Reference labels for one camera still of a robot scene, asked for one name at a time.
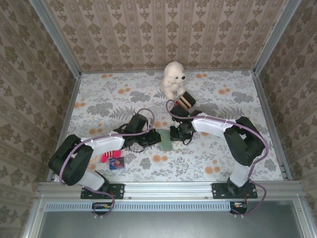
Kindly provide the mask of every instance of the gray panel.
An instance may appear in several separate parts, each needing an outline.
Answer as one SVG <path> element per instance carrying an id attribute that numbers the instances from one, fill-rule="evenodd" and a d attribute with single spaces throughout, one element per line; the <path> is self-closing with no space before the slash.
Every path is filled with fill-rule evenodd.
<path id="1" fill-rule="evenodd" d="M 253 215 L 228 212 L 46 212 L 40 238 L 302 238 L 293 202 L 265 202 Z"/>

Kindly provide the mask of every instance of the floral wallpaper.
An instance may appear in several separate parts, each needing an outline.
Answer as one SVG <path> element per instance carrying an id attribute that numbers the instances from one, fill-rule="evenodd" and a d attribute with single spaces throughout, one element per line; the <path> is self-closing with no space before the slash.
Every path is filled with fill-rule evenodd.
<path id="1" fill-rule="evenodd" d="M 260 76 L 292 175 L 317 221 L 317 1 L 300 3 Z"/>
<path id="2" fill-rule="evenodd" d="M 74 78 L 30 3 L 0 1 L 0 237 L 23 234 Z"/>
<path id="3" fill-rule="evenodd" d="M 286 0 L 44 0 L 82 71 L 252 68 Z"/>
<path id="4" fill-rule="evenodd" d="M 159 89 L 162 77 L 163 72 L 82 74 L 67 134 L 107 134 L 128 123 L 141 108 L 154 112 L 154 128 L 169 130 L 175 124 Z M 252 178 L 282 180 L 250 71 L 196 71 L 187 72 L 186 78 L 184 88 L 197 100 L 196 109 L 226 119 L 248 117 L 268 141 L 269 156 L 256 166 Z M 149 112 L 140 113 L 151 118 Z M 137 152 L 141 149 L 137 144 L 131 147 Z M 196 132 L 189 145 L 173 142 L 172 151 L 161 151 L 158 144 L 141 153 L 133 151 L 122 150 L 125 169 L 111 171 L 108 162 L 89 167 L 109 181 L 225 181 L 235 163 L 226 141 L 204 132 Z"/>

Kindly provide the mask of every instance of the small box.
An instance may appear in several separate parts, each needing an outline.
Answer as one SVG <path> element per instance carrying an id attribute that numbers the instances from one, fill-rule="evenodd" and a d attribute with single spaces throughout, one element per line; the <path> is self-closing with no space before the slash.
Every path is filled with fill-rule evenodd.
<path id="1" fill-rule="evenodd" d="M 124 157 L 119 157 L 117 159 L 111 158 L 109 159 L 109 169 L 110 170 L 119 170 L 123 169 L 124 167 Z"/>

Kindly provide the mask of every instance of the gray leaf pattern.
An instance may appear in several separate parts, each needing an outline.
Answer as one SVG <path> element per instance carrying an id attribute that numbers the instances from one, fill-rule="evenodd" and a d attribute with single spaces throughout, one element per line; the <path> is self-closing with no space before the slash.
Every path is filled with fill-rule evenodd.
<path id="1" fill-rule="evenodd" d="M 169 129 L 174 122 L 165 109 L 166 98 L 159 89 L 162 76 L 163 71 L 84 74 L 68 134 L 96 137 L 109 133 L 128 123 L 141 108 L 154 112 L 156 129 Z M 250 72 L 186 72 L 184 87 L 197 100 L 197 110 L 225 119 L 250 118 L 271 149 L 268 158 L 256 166 L 252 178 L 282 179 Z M 140 113 L 151 118 L 147 111 Z M 10 128 L 2 132 L 5 139 L 15 136 L 11 135 Z M 131 149 L 141 151 L 136 143 Z M 161 151 L 157 144 L 141 153 L 124 149 L 122 156 L 125 169 L 110 171 L 106 162 L 96 164 L 96 170 L 110 181 L 211 181 L 227 180 L 235 163 L 225 140 L 198 132 L 188 146 L 173 142 L 173 151 Z"/>

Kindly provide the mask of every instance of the metal base plate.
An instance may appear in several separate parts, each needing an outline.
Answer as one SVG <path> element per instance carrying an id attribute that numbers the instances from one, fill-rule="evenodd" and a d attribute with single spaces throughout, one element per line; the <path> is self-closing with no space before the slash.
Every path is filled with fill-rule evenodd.
<path id="1" fill-rule="evenodd" d="M 212 183 L 212 196 L 214 199 L 245 199 L 246 195 L 249 198 L 258 198 L 256 186 L 252 183 L 246 183 L 240 188 L 240 192 L 233 196 L 228 190 L 228 184 L 226 182 Z"/>
<path id="2" fill-rule="evenodd" d="M 112 196 L 114 196 L 115 199 L 123 199 L 124 184 L 123 183 L 110 183 L 107 193 L 110 193 Z M 89 190 L 87 190 L 85 188 L 81 189 L 80 198 L 81 199 L 111 199 L 110 197 L 108 197 L 104 194 L 90 192 Z"/>

